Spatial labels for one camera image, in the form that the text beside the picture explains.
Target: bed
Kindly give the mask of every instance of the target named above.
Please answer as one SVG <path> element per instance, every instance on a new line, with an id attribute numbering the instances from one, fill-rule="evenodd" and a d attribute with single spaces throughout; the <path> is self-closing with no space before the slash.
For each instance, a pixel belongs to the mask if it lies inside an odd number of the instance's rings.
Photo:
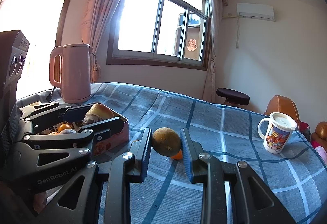
<path id="1" fill-rule="evenodd" d="M 84 104 L 102 102 L 126 116 L 130 142 L 140 139 L 146 127 L 153 131 L 170 127 L 177 132 L 188 128 L 192 140 L 200 142 L 206 152 L 221 161 L 234 164 L 246 161 L 298 224 L 309 223 L 327 198 L 326 165 L 298 130 L 282 153 L 274 155 L 264 149 L 257 132 L 264 115 L 130 84 L 94 83 L 91 88 L 92 97 Z M 38 100 L 46 103 L 49 93 L 43 91 L 18 100 L 18 106 Z M 53 99 L 63 103 L 59 89 L 55 90 Z M 130 143 L 116 147 L 96 157 L 96 161 L 112 160 L 129 146 Z M 188 181 L 182 160 L 172 160 L 154 150 L 148 176 L 143 184 L 131 185 L 130 199 L 133 224 L 200 223 L 202 185 Z M 103 221 L 104 201 L 101 201 L 99 223 Z"/>

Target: tassel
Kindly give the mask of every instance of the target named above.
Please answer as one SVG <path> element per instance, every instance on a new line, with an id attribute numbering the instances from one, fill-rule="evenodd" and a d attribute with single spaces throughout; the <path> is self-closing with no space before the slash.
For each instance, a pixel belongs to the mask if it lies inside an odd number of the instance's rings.
<path id="1" fill-rule="evenodd" d="M 96 83 L 100 76 L 100 66 L 95 63 L 92 71 L 92 82 Z"/>

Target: snack package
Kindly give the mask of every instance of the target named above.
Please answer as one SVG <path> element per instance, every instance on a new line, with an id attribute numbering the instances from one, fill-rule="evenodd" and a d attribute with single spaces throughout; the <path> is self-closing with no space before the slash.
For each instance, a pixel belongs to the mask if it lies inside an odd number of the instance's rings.
<path id="1" fill-rule="evenodd" d="M 62 124 L 68 124 L 70 129 L 73 129 L 75 131 L 77 131 L 81 126 L 83 126 L 82 122 L 76 122 L 76 123 L 62 122 L 62 123 L 58 123 L 55 126 L 49 127 L 48 129 L 43 130 L 40 134 L 48 135 L 48 134 L 54 133 L 54 132 L 60 133 L 58 129 Z"/>

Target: white wall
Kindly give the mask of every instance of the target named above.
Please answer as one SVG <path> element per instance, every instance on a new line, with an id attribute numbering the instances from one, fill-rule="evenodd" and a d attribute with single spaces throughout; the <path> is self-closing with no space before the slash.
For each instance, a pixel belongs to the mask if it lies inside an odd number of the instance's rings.
<path id="1" fill-rule="evenodd" d="M 223 19 L 216 57 L 216 86 L 250 96 L 248 108 L 266 110 L 274 95 L 291 98 L 300 119 L 314 130 L 327 120 L 327 6 L 316 8 L 296 0 L 230 0 L 224 15 L 236 14 L 237 3 L 274 7 L 276 22 Z"/>
<path id="2" fill-rule="evenodd" d="M 88 0 L 71 0 L 63 29 L 62 45 L 81 43 L 81 23 Z M 97 53 L 101 67 L 98 82 L 124 82 L 159 88 L 202 98 L 206 71 L 142 65 L 107 65 L 108 33 L 105 33 Z"/>

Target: pink electric kettle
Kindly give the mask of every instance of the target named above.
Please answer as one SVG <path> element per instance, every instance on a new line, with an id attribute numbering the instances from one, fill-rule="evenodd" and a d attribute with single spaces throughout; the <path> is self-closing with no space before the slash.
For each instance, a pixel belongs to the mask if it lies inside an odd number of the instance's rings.
<path id="1" fill-rule="evenodd" d="M 81 103 L 91 96 L 89 44 L 69 44 L 55 47 L 50 54 L 50 83 L 61 89 L 66 103 Z M 60 82 L 55 80 L 55 58 L 60 56 Z"/>

